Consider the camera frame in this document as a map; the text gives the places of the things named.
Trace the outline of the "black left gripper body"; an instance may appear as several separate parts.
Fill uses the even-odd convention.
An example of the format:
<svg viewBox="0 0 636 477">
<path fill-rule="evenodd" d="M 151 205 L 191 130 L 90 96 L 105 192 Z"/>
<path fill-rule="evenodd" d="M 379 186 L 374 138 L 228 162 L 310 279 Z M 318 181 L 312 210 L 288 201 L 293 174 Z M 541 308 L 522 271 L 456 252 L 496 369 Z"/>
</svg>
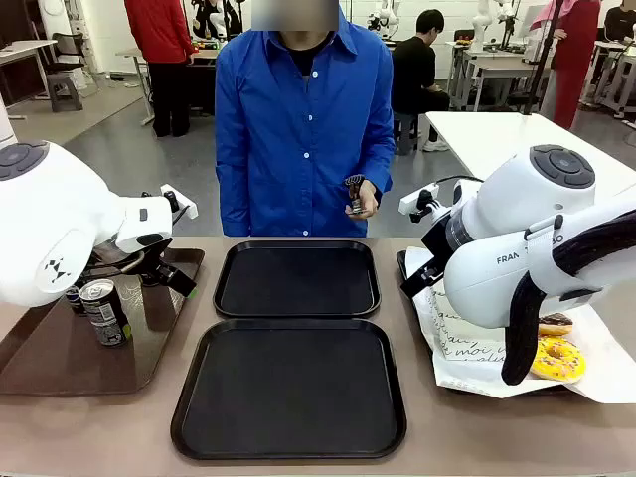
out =
<svg viewBox="0 0 636 477">
<path fill-rule="evenodd" d="M 175 267 L 161 257 L 145 256 L 140 264 L 140 281 L 143 286 L 169 286 Z"/>
</svg>

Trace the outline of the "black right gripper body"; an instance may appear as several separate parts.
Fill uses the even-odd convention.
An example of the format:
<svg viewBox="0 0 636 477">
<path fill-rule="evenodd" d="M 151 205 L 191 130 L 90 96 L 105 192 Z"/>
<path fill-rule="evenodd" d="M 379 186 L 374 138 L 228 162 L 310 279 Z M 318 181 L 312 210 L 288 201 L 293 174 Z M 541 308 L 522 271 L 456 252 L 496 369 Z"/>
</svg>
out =
<svg viewBox="0 0 636 477">
<path fill-rule="evenodd" d="M 446 238 L 445 226 L 433 226 L 421 239 L 424 247 L 432 254 L 424 265 L 407 278 L 400 286 L 401 291 L 412 299 L 424 288 L 435 284 L 443 277 L 450 258 L 450 245 Z"/>
</svg>

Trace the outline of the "person's left hand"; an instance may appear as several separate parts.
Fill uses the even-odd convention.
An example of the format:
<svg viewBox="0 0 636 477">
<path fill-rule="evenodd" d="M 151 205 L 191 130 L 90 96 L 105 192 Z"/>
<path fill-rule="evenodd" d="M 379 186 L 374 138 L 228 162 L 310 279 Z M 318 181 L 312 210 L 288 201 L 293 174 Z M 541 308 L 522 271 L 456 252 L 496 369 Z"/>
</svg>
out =
<svg viewBox="0 0 636 477">
<path fill-rule="evenodd" d="M 376 187 L 369 180 L 365 179 L 359 188 L 359 199 L 361 201 L 362 211 L 354 213 L 352 208 L 347 205 L 345 213 L 354 221 L 365 221 L 372 217 L 379 207 L 376 199 Z"/>
</svg>

